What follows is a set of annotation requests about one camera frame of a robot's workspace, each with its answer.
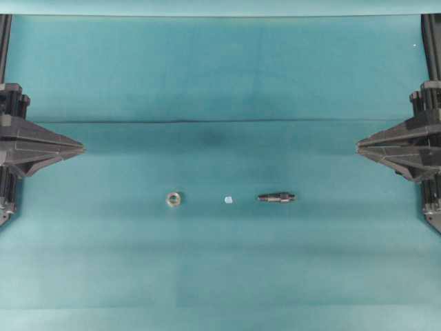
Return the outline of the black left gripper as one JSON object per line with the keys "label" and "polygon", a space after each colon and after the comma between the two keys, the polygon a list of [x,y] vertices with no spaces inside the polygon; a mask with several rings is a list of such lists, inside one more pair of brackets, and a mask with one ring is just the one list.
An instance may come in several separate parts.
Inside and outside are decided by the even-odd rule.
{"label": "black left gripper", "polygon": [[18,83],[1,84],[1,138],[70,147],[1,151],[1,216],[15,213],[18,176],[31,177],[43,168],[85,152],[82,143],[25,120],[29,104],[30,99]]}

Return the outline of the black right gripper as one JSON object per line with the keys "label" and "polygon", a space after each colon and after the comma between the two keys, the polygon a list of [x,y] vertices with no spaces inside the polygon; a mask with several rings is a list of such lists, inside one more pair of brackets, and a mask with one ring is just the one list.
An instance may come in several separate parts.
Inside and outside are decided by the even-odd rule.
{"label": "black right gripper", "polygon": [[[440,88],[430,88],[426,81],[420,91],[409,96],[413,115],[440,108]],[[428,123],[409,119],[379,131],[357,143],[357,153],[387,166],[408,181],[421,181],[422,211],[427,221],[440,220],[440,122]],[[417,146],[371,147],[394,141],[418,138]]]}

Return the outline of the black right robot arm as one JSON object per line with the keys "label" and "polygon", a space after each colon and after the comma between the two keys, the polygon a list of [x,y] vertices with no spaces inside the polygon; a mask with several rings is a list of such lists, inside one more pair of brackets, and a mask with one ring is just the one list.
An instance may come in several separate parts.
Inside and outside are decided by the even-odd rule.
{"label": "black right robot arm", "polygon": [[429,80],[409,95],[413,116],[357,143],[357,153],[420,184],[426,222],[440,230],[440,14],[421,16]]}

